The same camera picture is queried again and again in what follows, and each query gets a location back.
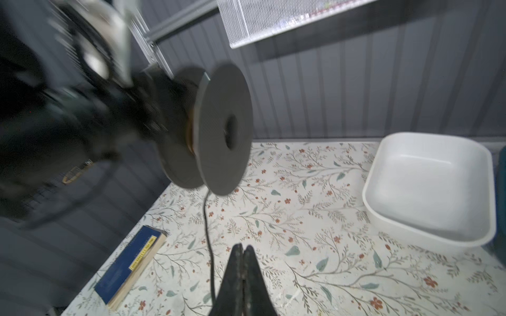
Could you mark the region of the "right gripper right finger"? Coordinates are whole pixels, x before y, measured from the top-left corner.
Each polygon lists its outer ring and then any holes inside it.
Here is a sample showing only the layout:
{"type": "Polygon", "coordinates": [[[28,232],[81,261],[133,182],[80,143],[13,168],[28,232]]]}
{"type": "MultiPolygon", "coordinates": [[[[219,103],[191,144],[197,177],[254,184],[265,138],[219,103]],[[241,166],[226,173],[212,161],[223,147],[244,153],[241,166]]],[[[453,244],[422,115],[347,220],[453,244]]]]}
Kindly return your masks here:
{"type": "Polygon", "coordinates": [[[256,253],[252,246],[247,246],[243,253],[243,315],[276,316],[277,312],[271,302],[256,253]]]}

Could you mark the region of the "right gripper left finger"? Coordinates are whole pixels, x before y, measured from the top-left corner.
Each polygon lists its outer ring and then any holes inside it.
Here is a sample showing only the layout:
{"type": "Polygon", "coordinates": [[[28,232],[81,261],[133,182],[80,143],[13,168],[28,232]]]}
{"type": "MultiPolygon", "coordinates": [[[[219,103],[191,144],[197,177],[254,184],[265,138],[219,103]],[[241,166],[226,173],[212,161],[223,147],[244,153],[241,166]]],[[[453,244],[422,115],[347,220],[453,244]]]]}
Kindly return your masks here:
{"type": "Polygon", "coordinates": [[[242,244],[232,247],[222,278],[220,291],[209,316],[240,316],[244,307],[244,250],[242,244]]]}

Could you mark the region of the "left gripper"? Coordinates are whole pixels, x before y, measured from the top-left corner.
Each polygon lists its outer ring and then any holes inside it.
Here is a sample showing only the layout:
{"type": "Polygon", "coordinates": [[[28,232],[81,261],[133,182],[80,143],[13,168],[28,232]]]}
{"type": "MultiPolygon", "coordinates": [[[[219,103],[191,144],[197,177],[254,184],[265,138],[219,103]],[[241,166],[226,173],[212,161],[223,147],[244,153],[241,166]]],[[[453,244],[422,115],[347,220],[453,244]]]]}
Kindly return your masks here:
{"type": "Polygon", "coordinates": [[[161,67],[148,67],[133,78],[134,86],[79,87],[79,156],[112,158],[138,140],[158,140],[168,132],[174,80],[161,67]]]}

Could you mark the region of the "grey perforated cable spool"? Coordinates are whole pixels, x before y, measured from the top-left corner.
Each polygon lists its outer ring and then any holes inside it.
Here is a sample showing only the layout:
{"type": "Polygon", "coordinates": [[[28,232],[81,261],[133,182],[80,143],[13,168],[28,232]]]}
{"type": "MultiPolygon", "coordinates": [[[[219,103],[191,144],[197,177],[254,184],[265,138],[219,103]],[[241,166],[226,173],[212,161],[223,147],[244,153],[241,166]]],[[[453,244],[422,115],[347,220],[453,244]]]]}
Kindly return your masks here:
{"type": "Polygon", "coordinates": [[[246,171],[253,137],[252,100],[245,76],[226,63],[208,74],[187,67],[151,84],[155,135],[163,170],[181,188],[206,186],[226,196],[246,171]]]}

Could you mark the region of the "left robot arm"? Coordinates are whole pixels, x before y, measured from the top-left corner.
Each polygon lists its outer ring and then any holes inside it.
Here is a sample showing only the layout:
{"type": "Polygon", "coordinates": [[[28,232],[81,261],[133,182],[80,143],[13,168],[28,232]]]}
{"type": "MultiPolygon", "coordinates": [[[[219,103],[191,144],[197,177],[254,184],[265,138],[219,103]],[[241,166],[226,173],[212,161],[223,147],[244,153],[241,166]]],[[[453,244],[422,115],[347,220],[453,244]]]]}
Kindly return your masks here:
{"type": "Polygon", "coordinates": [[[1,217],[34,230],[99,195],[118,147],[161,140],[169,125],[147,71],[133,72],[130,37],[139,1],[52,1],[63,45],[87,83],[53,89],[35,52],[1,23],[1,217]],[[91,161],[110,166],[84,197],[37,215],[27,200],[54,176],[91,161]]]}

